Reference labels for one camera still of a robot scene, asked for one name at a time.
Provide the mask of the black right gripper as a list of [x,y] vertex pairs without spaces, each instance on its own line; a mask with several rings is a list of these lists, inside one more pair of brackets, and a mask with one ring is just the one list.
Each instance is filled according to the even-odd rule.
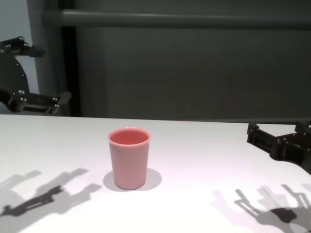
[[298,121],[295,132],[275,137],[259,128],[255,123],[249,123],[247,142],[269,153],[272,159],[288,162],[311,173],[311,125]]

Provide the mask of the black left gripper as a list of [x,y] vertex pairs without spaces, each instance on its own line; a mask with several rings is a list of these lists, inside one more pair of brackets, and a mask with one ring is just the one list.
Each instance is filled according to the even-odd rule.
[[57,96],[31,93],[26,73],[15,56],[42,57],[45,50],[31,46],[23,36],[0,42],[8,51],[0,52],[0,102],[13,113],[32,112],[55,115],[68,103],[70,92]]

